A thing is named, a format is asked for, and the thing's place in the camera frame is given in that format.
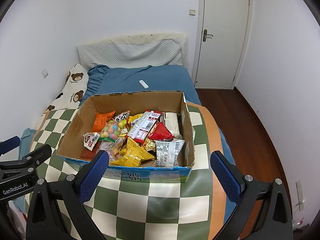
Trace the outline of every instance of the blue gripper pad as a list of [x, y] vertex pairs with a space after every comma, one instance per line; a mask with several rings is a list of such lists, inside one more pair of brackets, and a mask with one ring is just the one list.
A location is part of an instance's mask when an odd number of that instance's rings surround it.
[[0, 155], [10, 152], [19, 146], [20, 138], [18, 136], [12, 137], [4, 142], [0, 142]]
[[227, 168], [227, 166], [215, 152], [211, 154], [210, 165], [229, 200], [231, 202], [239, 204], [241, 200], [240, 185], [238, 184], [230, 170]]
[[108, 166], [109, 155], [104, 151], [79, 186], [78, 200], [81, 205], [91, 199]]

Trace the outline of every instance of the screw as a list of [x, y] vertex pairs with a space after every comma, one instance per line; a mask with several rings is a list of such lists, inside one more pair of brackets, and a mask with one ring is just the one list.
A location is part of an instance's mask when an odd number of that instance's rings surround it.
[[38, 179], [38, 184], [41, 185], [44, 183], [44, 179]]
[[73, 174], [70, 174], [67, 176], [67, 181], [73, 181], [75, 176]]
[[244, 178], [247, 181], [253, 181], [253, 177], [251, 175], [245, 175]]
[[281, 179], [275, 179], [276, 184], [281, 185], [282, 184], [282, 180]]

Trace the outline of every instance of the bear print blanket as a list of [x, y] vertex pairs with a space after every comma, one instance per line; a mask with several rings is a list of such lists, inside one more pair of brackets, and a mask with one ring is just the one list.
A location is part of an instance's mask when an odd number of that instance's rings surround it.
[[88, 81], [89, 76], [86, 69], [80, 64], [76, 64], [71, 71], [69, 71], [64, 89], [48, 106], [47, 110], [78, 107], [87, 90]]

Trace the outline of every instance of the baseboard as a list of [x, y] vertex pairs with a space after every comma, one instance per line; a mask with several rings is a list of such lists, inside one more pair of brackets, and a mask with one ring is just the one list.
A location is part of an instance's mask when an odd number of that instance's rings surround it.
[[250, 104], [248, 103], [248, 101], [244, 98], [244, 96], [241, 94], [241, 92], [236, 88], [234, 87], [233, 89], [239, 96], [240, 98], [242, 99], [242, 101], [244, 102], [244, 104], [247, 106], [247, 108], [249, 109], [251, 115], [254, 117], [255, 121], [257, 122], [261, 132], [263, 133], [263, 136], [265, 137], [268, 145], [269, 145], [269, 148], [270, 148], [270, 151], [272, 152], [272, 155], [276, 161], [276, 165], [278, 167], [278, 170], [279, 170], [279, 173], [280, 173], [280, 177], [281, 177], [281, 180], [284, 184], [284, 188], [285, 188], [285, 191], [287, 192], [287, 196], [288, 196], [288, 200], [289, 200], [289, 205], [290, 205], [290, 209], [291, 209], [291, 214], [292, 214], [292, 206], [291, 206], [291, 197], [290, 197], [290, 191], [289, 191], [289, 186], [288, 186], [288, 182], [287, 182], [287, 178], [285, 176], [285, 173], [284, 173], [284, 170], [283, 170], [283, 167], [282, 167], [282, 164], [281, 164], [281, 161], [280, 161], [280, 158], [278, 156], [278, 153], [276, 151], [276, 148], [275, 146], [273, 145], [266, 129], [264, 128], [263, 124], [261, 123], [259, 117], [257, 116], [256, 112], [252, 109], [252, 107], [250, 106]]

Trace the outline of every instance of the wooden floor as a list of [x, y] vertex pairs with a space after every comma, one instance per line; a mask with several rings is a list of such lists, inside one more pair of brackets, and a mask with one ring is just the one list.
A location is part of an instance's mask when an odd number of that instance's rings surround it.
[[[236, 166], [242, 174], [250, 174], [256, 180], [269, 182], [281, 178], [279, 163], [277, 165], [274, 158], [275, 149], [272, 149], [273, 145], [270, 146], [271, 140], [268, 140], [268, 135], [261, 128], [261, 123], [257, 122], [257, 117], [252, 114], [252, 109], [242, 95], [237, 90], [197, 89], [196, 91], [201, 104], [210, 111], [222, 130]], [[261, 201], [256, 202], [240, 239], [250, 233], [260, 205]]]

